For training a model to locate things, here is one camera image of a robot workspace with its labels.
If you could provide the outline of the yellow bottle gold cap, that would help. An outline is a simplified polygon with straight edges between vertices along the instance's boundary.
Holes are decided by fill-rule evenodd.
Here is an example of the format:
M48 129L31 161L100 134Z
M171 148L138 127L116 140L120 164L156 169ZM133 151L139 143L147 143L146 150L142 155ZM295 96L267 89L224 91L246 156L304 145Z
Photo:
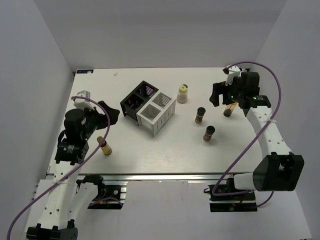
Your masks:
M100 149L104 155L108 156L112 153L112 148L102 136L98 136L96 140L99 143Z

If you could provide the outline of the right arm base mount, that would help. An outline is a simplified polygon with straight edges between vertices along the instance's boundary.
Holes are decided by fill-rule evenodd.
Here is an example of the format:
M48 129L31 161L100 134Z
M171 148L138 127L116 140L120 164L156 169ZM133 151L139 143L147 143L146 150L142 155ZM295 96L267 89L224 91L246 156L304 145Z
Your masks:
M245 213L258 211L256 196L253 192L219 197L212 194L214 186L214 184L208 185L208 187L203 190L204 194L209 195L209 208L211 213Z

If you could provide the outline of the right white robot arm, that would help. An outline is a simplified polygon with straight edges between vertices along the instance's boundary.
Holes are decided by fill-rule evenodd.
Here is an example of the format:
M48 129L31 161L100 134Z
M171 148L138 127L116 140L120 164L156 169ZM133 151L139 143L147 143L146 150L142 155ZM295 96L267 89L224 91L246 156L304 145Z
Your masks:
M273 120L275 111L267 96L260 94L260 76L257 72L225 70L226 81L215 83L210 102L219 106L237 103L256 134L254 140L259 142L262 160L253 172L233 176L225 192L213 196L236 200L244 194L258 192L290 192L295 190L305 161L301 155L294 154L285 143Z

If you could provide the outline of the amber bottle orange cap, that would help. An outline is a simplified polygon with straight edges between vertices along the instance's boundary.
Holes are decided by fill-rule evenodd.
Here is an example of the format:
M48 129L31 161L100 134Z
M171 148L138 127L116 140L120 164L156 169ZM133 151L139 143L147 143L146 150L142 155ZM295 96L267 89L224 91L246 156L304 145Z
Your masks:
M230 117L230 116L232 115L233 111L235 110L236 106L237 106L237 103L236 103L236 102L227 105L227 106L225 107L224 111L223 111L223 115L224 115L225 117L227 117L227 118Z

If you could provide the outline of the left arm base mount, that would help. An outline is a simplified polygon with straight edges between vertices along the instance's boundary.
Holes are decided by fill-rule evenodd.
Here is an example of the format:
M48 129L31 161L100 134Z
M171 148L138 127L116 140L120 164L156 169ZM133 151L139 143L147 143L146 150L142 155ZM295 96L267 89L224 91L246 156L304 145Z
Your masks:
M88 206L90 210L121 210L127 193L127 181L103 177L103 188Z

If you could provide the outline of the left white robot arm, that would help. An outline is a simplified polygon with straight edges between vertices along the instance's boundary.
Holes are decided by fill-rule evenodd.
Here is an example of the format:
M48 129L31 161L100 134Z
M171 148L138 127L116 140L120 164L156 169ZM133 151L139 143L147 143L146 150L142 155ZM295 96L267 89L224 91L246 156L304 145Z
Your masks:
M120 111L86 97L74 99L74 109L65 113L64 130L58 136L52 186L46 192L47 203L36 226L27 229L28 240L75 240L76 220L93 199L105 196L101 176L86 176L80 189L74 188L81 167L87 160L88 140L96 130L109 130L118 121Z

